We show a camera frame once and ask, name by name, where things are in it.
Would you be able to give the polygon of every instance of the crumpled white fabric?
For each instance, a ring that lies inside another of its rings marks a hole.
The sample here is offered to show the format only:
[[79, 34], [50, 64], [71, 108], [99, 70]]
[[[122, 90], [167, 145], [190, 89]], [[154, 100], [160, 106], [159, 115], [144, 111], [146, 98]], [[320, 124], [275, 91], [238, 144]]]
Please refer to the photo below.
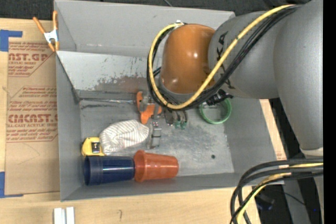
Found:
[[143, 142], [149, 134], [149, 128], [137, 120], [113, 123], [100, 135], [100, 144], [104, 154], [111, 155], [126, 147]]

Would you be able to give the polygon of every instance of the yellow tape measure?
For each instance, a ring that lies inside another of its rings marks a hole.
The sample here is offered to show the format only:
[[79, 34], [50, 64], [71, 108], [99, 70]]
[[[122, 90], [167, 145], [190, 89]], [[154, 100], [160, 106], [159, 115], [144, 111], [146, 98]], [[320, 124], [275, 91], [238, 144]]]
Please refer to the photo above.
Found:
[[100, 145], [99, 137], [88, 137], [82, 144], [83, 156], [105, 156]]

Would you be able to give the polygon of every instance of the wooden table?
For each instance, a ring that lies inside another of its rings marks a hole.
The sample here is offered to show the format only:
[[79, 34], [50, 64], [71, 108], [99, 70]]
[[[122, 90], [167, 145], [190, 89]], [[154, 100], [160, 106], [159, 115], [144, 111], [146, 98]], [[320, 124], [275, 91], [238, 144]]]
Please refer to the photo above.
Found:
[[[44, 22], [48, 31], [50, 22]], [[0, 29], [36, 27], [32, 20], [0, 19]], [[0, 52], [0, 85], [7, 84], [8, 55]], [[0, 89], [0, 172], [4, 170], [6, 91]], [[278, 159], [286, 158], [268, 100], [261, 100], [270, 138]], [[229, 223], [229, 202], [233, 188], [172, 194], [127, 196], [60, 202], [59, 192], [27, 194], [0, 199], [1, 223], [52, 223], [53, 209], [74, 207], [75, 222], [92, 223]], [[260, 223], [254, 201], [247, 212], [253, 223]]]

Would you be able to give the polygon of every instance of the black cable bundle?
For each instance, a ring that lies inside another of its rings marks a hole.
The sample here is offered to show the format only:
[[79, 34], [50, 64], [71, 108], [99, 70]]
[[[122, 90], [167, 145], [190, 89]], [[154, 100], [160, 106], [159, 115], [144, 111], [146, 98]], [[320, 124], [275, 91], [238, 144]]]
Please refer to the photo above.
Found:
[[[274, 166], [278, 167], [283, 165], [287, 165], [288, 167], [271, 169]], [[279, 177], [275, 179], [270, 179], [269, 181], [258, 185], [258, 187], [254, 188], [252, 192], [245, 198], [245, 200], [243, 199], [242, 189], [244, 186], [246, 186], [248, 183], [253, 182], [254, 180], [265, 178], [272, 175]], [[259, 187], [263, 187], [268, 184], [281, 181], [312, 178], [321, 175], [323, 175], [323, 158], [274, 161], [263, 163], [251, 168], [242, 175], [236, 189], [234, 190], [231, 196], [230, 211], [232, 218], [230, 223], [238, 224], [236, 220], [237, 215], [243, 209], [243, 207], [245, 207], [246, 204], [251, 200], [256, 191], [258, 191]], [[239, 208], [235, 210], [235, 202], [237, 197], [239, 200]], [[244, 212], [243, 216], [246, 223], [251, 224], [246, 212]]]
[[[184, 107], [182, 109], [179, 109], [179, 110], [188, 110], [188, 109], [196, 108], [200, 104], [202, 104], [203, 102], [209, 100], [211, 97], [213, 97], [214, 95], [216, 95], [218, 93], [219, 89], [222, 87], [222, 85], [229, 79], [229, 77], [231, 76], [231, 74], [236, 70], [236, 68], [238, 67], [238, 65], [242, 62], [242, 60], [246, 57], [246, 55], [251, 51], [251, 49], [258, 42], [258, 40], [272, 26], [274, 26], [276, 23], [278, 23], [280, 20], [282, 20], [286, 16], [290, 15], [291, 13], [293, 13], [298, 7], [300, 7], [300, 5], [293, 5], [293, 6], [286, 7], [284, 9], [280, 10], [279, 12], [270, 15], [262, 23], [260, 23], [260, 25], [257, 27], [257, 30], [254, 31], [252, 33], [252, 35], [247, 39], [247, 41], [244, 43], [244, 45], [242, 46], [242, 48], [240, 49], [240, 51], [238, 52], [238, 54], [236, 55], [236, 57], [234, 58], [234, 60], [232, 61], [232, 63], [228, 66], [228, 68], [226, 69], [226, 71], [222, 74], [221, 78], [218, 81], [216, 81], [215, 84], [210, 89], [204, 90], [195, 101], [193, 101], [191, 104], [189, 104], [186, 107]], [[157, 40], [157, 42], [156, 42], [156, 44], [154, 46], [152, 64], [154, 63], [154, 58], [155, 58], [155, 55], [156, 55], [156, 52], [157, 52], [157, 48], [160, 45], [160, 42], [163, 40], [163, 38], [172, 29], [169, 29], [169, 30], [165, 31], [161, 35], [161, 37]], [[160, 70], [157, 69], [153, 74], [156, 76], [157, 74], [159, 74], [159, 72], [160, 72]], [[161, 102], [161, 100], [158, 98], [158, 96], [156, 95], [156, 93], [153, 91], [153, 87], [152, 87], [152, 85], [150, 83], [150, 79], [149, 79], [149, 69], [148, 69], [148, 67], [147, 67], [147, 84], [148, 84], [148, 87], [149, 87], [149, 91], [150, 91], [153, 99], [155, 100], [155, 102], [157, 102], [161, 106], [165, 106], [165, 104], [163, 104]], [[172, 98], [172, 96], [169, 96], [167, 93], [165, 94], [165, 98], [167, 100], [171, 101], [174, 104], [178, 104], [178, 102], [176, 100], [174, 100]]]

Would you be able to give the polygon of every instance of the orange cup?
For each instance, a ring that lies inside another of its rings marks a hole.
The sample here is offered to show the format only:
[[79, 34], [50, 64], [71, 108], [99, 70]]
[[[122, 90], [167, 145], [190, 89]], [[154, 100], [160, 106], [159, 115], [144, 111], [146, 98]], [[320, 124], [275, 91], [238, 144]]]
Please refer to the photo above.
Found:
[[173, 178], [179, 171], [179, 163], [173, 156], [146, 153], [138, 150], [133, 159], [135, 164], [134, 180], [137, 182]]

